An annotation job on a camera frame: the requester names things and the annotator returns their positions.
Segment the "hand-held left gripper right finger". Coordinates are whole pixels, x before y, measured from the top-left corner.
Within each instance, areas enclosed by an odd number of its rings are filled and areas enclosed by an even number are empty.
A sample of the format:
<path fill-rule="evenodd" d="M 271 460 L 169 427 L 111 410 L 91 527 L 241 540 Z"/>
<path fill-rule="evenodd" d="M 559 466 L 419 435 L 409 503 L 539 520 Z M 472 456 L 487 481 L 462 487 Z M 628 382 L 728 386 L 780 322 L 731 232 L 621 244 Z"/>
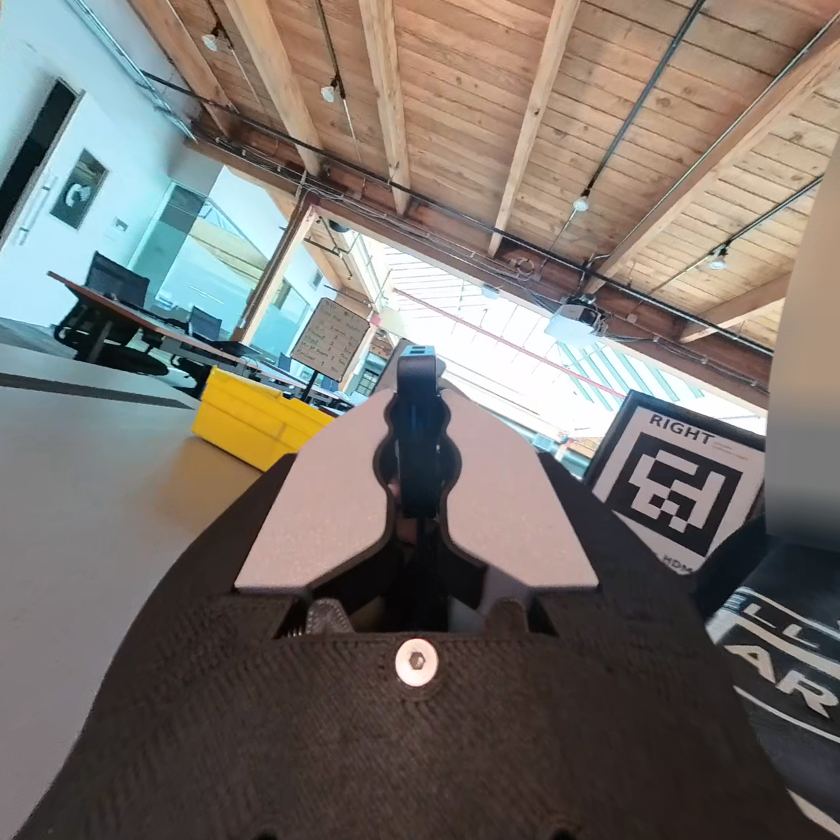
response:
<path fill-rule="evenodd" d="M 488 617 L 497 602 L 594 593 L 599 580 L 537 451 L 467 397 L 441 392 L 454 477 L 442 497 L 448 617 Z"/>

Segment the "framed wall picture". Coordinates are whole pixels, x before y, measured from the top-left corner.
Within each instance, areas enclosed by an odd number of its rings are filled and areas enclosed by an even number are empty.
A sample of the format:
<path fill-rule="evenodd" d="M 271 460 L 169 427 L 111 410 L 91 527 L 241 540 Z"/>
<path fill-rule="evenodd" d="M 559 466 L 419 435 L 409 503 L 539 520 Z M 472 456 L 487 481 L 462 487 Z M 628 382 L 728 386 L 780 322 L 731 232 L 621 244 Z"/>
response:
<path fill-rule="evenodd" d="M 50 215 L 78 230 L 108 176 L 109 169 L 89 150 L 82 150 L 60 188 Z"/>

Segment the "white ceiling projector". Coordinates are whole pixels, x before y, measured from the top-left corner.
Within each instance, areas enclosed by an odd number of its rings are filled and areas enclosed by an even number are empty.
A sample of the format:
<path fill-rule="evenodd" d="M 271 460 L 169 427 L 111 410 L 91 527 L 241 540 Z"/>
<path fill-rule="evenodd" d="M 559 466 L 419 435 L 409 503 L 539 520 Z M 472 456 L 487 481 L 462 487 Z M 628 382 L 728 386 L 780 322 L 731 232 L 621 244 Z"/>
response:
<path fill-rule="evenodd" d="M 557 343 L 585 347 L 606 332 L 607 314 L 595 305 L 593 297 L 569 297 L 549 319 L 543 333 Z"/>

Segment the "whiteboard on stand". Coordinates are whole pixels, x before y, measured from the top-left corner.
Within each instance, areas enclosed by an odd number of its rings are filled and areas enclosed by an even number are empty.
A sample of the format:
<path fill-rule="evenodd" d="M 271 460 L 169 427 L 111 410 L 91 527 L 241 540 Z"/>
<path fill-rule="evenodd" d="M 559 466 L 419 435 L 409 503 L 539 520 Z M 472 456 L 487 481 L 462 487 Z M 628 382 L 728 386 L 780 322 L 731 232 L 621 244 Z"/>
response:
<path fill-rule="evenodd" d="M 311 370 L 296 398 L 308 401 L 318 375 L 336 382 L 342 392 L 370 346 L 374 331 L 367 318 L 322 298 L 290 352 L 293 361 Z"/>

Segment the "yellow plastic bin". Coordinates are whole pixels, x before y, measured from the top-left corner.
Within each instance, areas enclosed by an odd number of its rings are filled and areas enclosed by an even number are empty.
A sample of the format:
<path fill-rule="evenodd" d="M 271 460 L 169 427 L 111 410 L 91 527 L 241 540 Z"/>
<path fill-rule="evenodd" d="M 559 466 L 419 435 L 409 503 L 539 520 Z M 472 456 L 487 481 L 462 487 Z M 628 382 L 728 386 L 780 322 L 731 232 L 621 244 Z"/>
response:
<path fill-rule="evenodd" d="M 207 378 L 192 434 L 266 472 L 332 422 L 316 407 L 216 367 Z"/>

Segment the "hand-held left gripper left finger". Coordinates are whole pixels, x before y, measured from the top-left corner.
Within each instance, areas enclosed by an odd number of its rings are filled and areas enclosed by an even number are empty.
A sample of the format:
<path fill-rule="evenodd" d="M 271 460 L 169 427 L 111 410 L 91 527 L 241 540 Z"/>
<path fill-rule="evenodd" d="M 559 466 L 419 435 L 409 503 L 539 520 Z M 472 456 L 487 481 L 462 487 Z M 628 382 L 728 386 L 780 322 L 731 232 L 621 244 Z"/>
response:
<path fill-rule="evenodd" d="M 401 563 L 395 503 L 379 457 L 394 392 L 379 392 L 317 432 L 292 460 L 234 582 L 241 595 L 373 601 Z"/>

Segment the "dark door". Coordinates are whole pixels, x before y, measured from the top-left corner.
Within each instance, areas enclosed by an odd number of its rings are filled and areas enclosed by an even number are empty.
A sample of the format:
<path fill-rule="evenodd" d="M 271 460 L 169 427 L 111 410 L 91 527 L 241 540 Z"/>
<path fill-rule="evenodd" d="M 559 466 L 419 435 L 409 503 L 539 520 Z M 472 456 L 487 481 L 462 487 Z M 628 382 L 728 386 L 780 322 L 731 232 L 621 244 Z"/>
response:
<path fill-rule="evenodd" d="M 86 92 L 56 79 L 1 182 L 1 248 L 22 245 L 58 183 L 50 167 Z"/>

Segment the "person's black printed shirt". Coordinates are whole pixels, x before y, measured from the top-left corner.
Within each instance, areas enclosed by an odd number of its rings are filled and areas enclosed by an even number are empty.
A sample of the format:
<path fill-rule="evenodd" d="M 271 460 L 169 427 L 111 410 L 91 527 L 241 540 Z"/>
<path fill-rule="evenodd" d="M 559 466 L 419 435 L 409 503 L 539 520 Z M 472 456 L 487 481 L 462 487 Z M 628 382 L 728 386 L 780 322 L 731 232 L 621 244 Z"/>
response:
<path fill-rule="evenodd" d="M 714 551 L 691 596 L 794 803 L 838 838 L 838 553 L 771 537 L 756 518 Z"/>

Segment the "wooden desk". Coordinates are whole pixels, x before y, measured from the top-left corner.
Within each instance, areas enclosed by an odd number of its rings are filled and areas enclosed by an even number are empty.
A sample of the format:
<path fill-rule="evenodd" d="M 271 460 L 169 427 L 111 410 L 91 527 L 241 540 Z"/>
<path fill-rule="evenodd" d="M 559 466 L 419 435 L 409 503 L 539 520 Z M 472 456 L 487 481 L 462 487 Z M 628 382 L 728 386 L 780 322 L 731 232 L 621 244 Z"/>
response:
<path fill-rule="evenodd" d="M 93 344 L 89 351 L 82 352 L 80 361 L 89 361 L 92 364 L 97 362 L 100 345 L 105 342 L 113 325 L 117 322 L 129 322 L 135 328 L 159 337 L 161 339 L 161 350 L 176 358 L 188 359 L 204 366 L 218 366 L 237 375 L 248 375 L 250 372 L 255 374 L 266 373 L 266 370 L 254 360 L 239 358 L 215 348 L 181 330 L 165 325 L 160 319 L 142 314 L 140 311 L 125 306 L 120 301 L 104 297 L 89 287 L 81 286 L 54 271 L 48 271 L 46 275 L 68 289 L 79 302 L 84 302 L 96 312 L 94 318 L 98 321 L 98 325 L 92 333 Z"/>

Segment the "black office chair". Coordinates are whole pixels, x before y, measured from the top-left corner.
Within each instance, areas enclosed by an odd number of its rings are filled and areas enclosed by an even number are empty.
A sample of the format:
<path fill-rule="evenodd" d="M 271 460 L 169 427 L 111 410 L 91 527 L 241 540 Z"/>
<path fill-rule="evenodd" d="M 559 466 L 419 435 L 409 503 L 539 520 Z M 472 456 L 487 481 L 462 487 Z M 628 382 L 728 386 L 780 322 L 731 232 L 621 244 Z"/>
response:
<path fill-rule="evenodd" d="M 142 312 L 149 280 L 96 252 L 91 260 L 84 287 L 101 297 Z M 130 347 L 141 332 L 131 319 L 101 308 L 86 297 L 77 302 L 54 329 L 54 339 L 75 351 L 74 359 L 113 370 L 164 377 L 168 366 L 145 351 Z"/>
<path fill-rule="evenodd" d="M 215 345 L 221 338 L 221 319 L 215 318 L 197 307 L 191 309 L 190 315 L 185 322 L 174 322 L 174 324 L 181 325 L 186 334 L 207 344 Z M 199 396 L 209 376 L 211 365 L 176 355 L 171 357 L 171 363 L 175 368 L 189 375 L 194 380 L 194 395 Z"/>

